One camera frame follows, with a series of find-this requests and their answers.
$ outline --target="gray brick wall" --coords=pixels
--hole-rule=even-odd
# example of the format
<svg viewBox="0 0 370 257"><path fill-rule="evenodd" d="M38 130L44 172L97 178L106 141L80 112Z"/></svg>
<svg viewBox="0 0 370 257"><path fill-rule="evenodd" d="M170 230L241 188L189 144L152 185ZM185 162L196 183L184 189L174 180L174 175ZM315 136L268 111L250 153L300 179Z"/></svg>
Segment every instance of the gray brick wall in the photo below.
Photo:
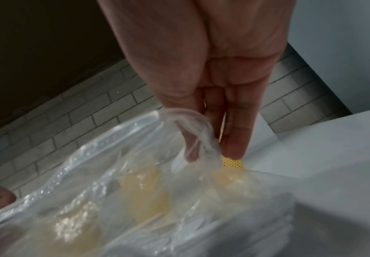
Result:
<svg viewBox="0 0 370 257"><path fill-rule="evenodd" d="M78 147L160 108L144 84L123 60L1 128L0 185L24 197ZM347 115L290 47L275 66L260 113L276 133Z"/></svg>

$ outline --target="clear plastic bag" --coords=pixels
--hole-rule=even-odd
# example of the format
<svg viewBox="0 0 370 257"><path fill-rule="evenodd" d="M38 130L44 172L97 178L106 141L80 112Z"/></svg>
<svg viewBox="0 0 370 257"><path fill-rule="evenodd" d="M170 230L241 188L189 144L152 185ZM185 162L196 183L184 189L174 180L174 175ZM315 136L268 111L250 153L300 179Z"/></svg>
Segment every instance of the clear plastic bag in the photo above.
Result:
<svg viewBox="0 0 370 257"><path fill-rule="evenodd" d="M292 229L284 182L224 169L203 116L155 111L81 147L0 210L0 257L272 256Z"/></svg>

